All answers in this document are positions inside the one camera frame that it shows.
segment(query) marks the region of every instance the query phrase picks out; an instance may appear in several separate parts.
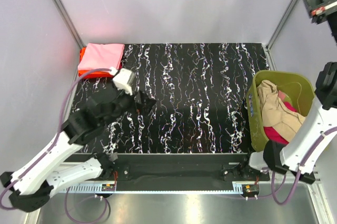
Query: reflective metal surface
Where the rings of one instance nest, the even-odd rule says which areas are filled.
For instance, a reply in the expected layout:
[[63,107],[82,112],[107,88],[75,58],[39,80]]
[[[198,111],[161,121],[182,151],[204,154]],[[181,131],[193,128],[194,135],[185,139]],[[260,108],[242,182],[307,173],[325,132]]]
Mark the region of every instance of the reflective metal surface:
[[[269,184],[262,184],[261,195],[270,192]],[[284,185],[278,193],[283,200],[291,185]],[[69,208],[88,195],[69,195]],[[108,198],[110,215],[99,223],[133,224],[206,224],[206,223],[318,223],[307,186],[299,185],[286,206],[278,206],[272,198],[261,200],[228,199],[216,195],[113,195]],[[92,221],[104,208],[104,203],[92,199],[71,211],[79,221]],[[68,224],[64,212],[64,194],[58,194],[39,214],[39,224]]]

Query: black marble table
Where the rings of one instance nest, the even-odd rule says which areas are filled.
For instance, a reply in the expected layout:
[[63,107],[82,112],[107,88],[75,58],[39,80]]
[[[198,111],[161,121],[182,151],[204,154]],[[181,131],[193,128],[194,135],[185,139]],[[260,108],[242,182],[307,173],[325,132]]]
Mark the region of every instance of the black marble table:
[[[268,69],[261,44],[131,44],[123,67],[157,100],[149,118],[125,114],[80,152],[247,152],[244,96],[256,72]],[[84,80],[72,111],[111,79]]]

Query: stack of folded cloth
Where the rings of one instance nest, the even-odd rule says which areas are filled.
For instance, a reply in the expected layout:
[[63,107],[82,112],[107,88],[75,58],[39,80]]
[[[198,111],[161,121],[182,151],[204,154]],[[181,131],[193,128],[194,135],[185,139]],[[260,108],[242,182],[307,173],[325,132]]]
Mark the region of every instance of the stack of folded cloth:
[[302,126],[305,117],[285,101],[287,95],[269,80],[257,87],[264,132],[270,140],[288,144]]
[[[98,68],[121,68],[121,60],[124,51],[124,44],[88,44],[80,51],[80,64],[78,65],[78,75]],[[106,72],[96,72],[89,74],[85,78],[112,77]]]

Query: green bin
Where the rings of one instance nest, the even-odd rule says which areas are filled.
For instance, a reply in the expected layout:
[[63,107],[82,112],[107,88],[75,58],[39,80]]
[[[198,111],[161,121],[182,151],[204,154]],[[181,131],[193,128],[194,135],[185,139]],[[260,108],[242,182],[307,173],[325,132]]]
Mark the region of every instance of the green bin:
[[256,90],[263,80],[269,80],[277,85],[277,89],[288,95],[289,102],[303,116],[308,115],[315,95],[309,80],[300,74],[272,70],[262,70],[256,73],[252,86],[246,94],[252,147],[256,151],[263,151],[269,141],[264,133],[260,101]]

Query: white wall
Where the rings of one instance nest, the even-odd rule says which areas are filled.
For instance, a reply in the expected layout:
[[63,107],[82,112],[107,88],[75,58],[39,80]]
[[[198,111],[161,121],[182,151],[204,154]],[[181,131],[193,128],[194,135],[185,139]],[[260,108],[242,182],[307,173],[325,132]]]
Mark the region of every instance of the white wall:
[[[272,47],[272,56],[278,70],[301,73],[314,85],[319,71],[327,62],[337,62],[337,45],[328,23],[312,24],[302,0]],[[317,162],[318,171],[328,196],[329,205],[337,221],[337,137],[322,153]]]
[[84,43],[267,43],[290,0],[62,0]]
[[[55,134],[78,47],[52,0],[0,0],[0,6],[1,174],[26,164]],[[24,216],[0,210],[1,223],[22,223]]]

